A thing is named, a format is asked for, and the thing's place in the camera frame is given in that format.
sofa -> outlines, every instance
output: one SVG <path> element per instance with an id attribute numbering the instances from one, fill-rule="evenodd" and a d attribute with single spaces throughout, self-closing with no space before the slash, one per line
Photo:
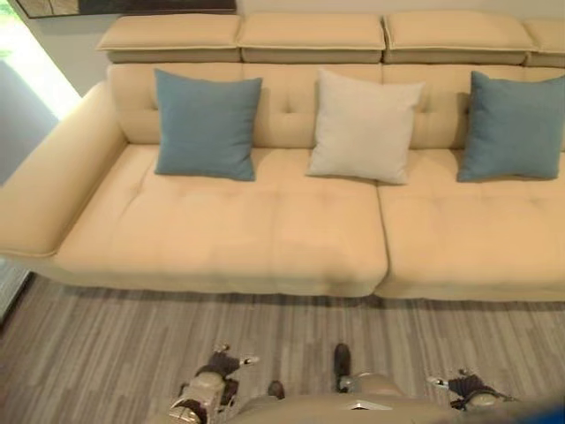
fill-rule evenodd
<path id="1" fill-rule="evenodd" d="M 99 45 L 107 79 L 2 187 L 0 254 L 128 290 L 565 300 L 565 154 L 557 179 L 456 182 L 471 71 L 561 76 L 563 32 L 478 11 L 123 17 Z M 408 184 L 306 176 L 320 67 L 425 82 Z M 154 174 L 156 68 L 263 78 L 256 181 Z"/>

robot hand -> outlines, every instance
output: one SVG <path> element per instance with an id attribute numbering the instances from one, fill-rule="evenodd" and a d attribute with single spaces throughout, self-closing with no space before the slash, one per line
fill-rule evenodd
<path id="1" fill-rule="evenodd" d="M 230 346 L 225 344 L 214 351 L 208 363 L 201 367 L 189 383 L 180 387 L 178 399 L 169 410 L 169 416 L 190 424 L 213 424 L 218 413 L 233 406 L 239 382 L 228 378 L 242 366 L 251 366 L 259 358 L 242 359 L 228 356 Z"/>
<path id="2" fill-rule="evenodd" d="M 427 381 L 434 386 L 450 390 L 460 397 L 450 403 L 452 408 L 467 411 L 517 400 L 487 386 L 478 375 L 472 374 L 465 369 L 460 369 L 459 375 L 461 377 L 451 380 L 437 377 L 427 378 Z"/>

wood-grain floor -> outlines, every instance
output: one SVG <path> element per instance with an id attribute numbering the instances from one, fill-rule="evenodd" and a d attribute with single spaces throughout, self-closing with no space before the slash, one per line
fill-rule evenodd
<path id="1" fill-rule="evenodd" d="M 519 398 L 565 386 L 565 304 L 294 298 L 112 291 L 37 277 L 4 326 L 0 422 L 140 423 L 166 409 L 218 345 L 258 354 L 240 399 L 280 379 L 289 395 L 331 388 L 331 355 L 446 404 L 427 375 L 468 367 Z"/>
<path id="2" fill-rule="evenodd" d="M 29 271 L 0 257 L 0 325 L 24 285 Z"/>

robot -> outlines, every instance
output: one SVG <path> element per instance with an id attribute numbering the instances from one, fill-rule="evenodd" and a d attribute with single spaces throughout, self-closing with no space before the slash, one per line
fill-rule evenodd
<path id="1" fill-rule="evenodd" d="M 445 380 L 428 378 L 434 386 L 456 393 L 459 398 L 450 407 L 407 397 L 383 375 L 363 373 L 351 375 L 351 355 L 346 344 L 334 350 L 335 392 L 325 395 L 285 397 L 280 382 L 271 382 L 267 394 L 249 401 L 233 418 L 227 419 L 234 405 L 239 386 L 230 376 L 241 367 L 251 366 L 258 358 L 232 358 L 230 347 L 215 351 L 208 363 L 199 369 L 189 383 L 180 388 L 178 399 L 169 409 L 169 416 L 158 417 L 154 424 L 279 424 L 279 423 L 395 423 L 426 424 L 463 422 L 461 412 L 492 411 L 497 405 L 515 402 L 487 386 L 478 376 L 460 370 L 460 376 Z M 493 421 L 514 422 L 496 415 Z"/>

picture frame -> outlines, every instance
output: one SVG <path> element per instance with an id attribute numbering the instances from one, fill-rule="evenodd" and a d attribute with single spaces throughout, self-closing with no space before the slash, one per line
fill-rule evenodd
<path id="1" fill-rule="evenodd" d="M 236 0 L 17 0 L 30 19 L 99 14 L 235 13 Z"/>

